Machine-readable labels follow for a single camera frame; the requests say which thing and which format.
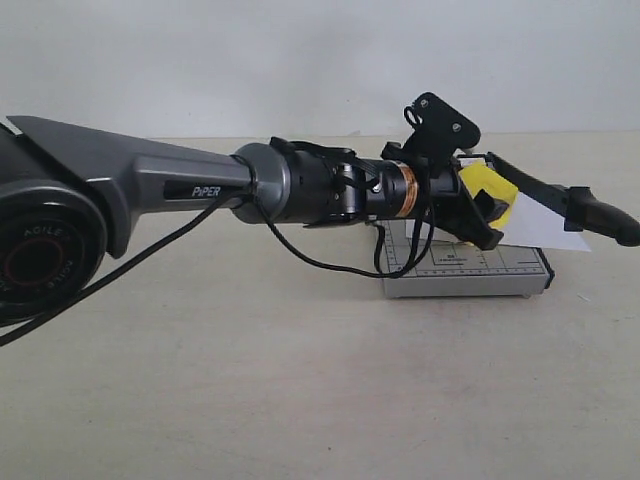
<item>red ring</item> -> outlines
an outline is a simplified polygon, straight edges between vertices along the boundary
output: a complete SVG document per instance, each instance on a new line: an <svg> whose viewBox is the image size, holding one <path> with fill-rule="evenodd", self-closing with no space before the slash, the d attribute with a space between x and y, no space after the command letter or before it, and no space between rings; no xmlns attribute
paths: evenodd
<svg viewBox="0 0 640 480"><path fill-rule="evenodd" d="M22 250L24 247L31 245L32 243L38 243L38 242L47 242L50 244L53 244L54 247L56 247L56 249L58 250L59 256L58 256L58 263L55 266L55 268L52 269L53 273L51 273L50 275L47 275L41 279L38 279L34 282L20 282L18 280L16 280L15 276L13 275L13 273L11 272L11 269L9 268L11 260L13 260L13 257L15 257L15 255ZM58 243L57 241L51 239L51 238L32 238L30 240L27 240L26 242L22 242L20 244L18 244L13 250L11 250L11 252L9 253L9 255L7 256L6 260L4 261L4 273L7 276L7 278L9 279L9 281L11 281L12 283L15 283L16 285L20 286L20 287L34 287L36 285L40 285L42 283L46 283L49 280L51 280L53 277L55 277L58 273L58 270L60 270L60 267L62 266L62 262L64 260L64 251L62 250L62 245L60 245L60 243Z"/></svg>

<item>gray base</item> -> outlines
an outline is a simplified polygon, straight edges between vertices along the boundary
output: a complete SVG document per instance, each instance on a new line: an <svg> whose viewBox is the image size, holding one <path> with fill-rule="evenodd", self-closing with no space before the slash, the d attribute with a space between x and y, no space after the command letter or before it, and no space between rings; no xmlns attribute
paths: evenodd
<svg viewBox="0 0 640 480"><path fill-rule="evenodd" d="M381 267L383 271L398 270L409 255L405 222L380 225L386 230ZM414 270L402 278L382 282L388 298L530 296L543 293L552 279L553 270L537 248L499 246L481 251L469 245L433 242L430 252Z"/></svg>

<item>table surface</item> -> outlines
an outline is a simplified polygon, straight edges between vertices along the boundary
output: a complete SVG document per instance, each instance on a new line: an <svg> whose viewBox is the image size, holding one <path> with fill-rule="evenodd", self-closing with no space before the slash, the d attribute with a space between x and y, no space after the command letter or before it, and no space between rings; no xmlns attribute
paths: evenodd
<svg viewBox="0 0 640 480"><path fill-rule="evenodd" d="M376 157L388 139L311 140ZM480 149L640 216L639 133ZM128 256L193 215L143 217ZM366 227L283 231L371 268ZM2 477L635 479L640 250L585 238L591 253L546 252L557 277L541 296L387 300L217 212L0 351Z"/></svg>

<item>yellow object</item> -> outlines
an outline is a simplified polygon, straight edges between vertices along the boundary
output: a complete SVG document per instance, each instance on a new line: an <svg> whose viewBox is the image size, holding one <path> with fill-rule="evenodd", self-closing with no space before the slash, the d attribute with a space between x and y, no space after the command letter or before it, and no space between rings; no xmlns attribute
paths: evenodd
<svg viewBox="0 0 640 480"><path fill-rule="evenodd" d="M509 222L513 204L518 196L518 187L483 163L474 163L463 168L460 170L460 178L471 193L471 197L475 197L480 190L484 190L493 198L509 204L509 208L502 216L489 224L497 230L504 227Z"/></svg>

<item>robotic arm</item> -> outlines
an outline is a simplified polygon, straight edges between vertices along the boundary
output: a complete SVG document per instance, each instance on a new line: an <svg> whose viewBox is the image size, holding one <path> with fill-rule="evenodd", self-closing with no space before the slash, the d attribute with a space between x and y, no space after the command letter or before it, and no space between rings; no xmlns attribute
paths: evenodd
<svg viewBox="0 0 640 480"><path fill-rule="evenodd" d="M548 185L491 152L456 155L473 149L480 131L436 95L421 95L404 114L412 135L404 145L387 143L380 159L277 137L222 155L37 117L9 117L20 133L0 131L0 326L28 321L19 327L22 335L115 279L87 287L104 255L117 259L126 253L136 222L146 213L203 211L154 250L215 209L228 208L243 222L268 225L315 266L377 278L402 276L419 263L431 238L418 253L423 223L431 234L437 225L480 249L493 249L502 232L489 222L500 205L483 192L472 198L465 188L458 172L461 159L469 156L483 157L523 193L562 215L565 230L587 229L623 246L640 245L640 224L596 200L587 187ZM416 220L409 261L393 272L382 272L378 264L377 273L320 264L298 252L276 227L388 219ZM128 262L117 275L135 264Z"/></svg>

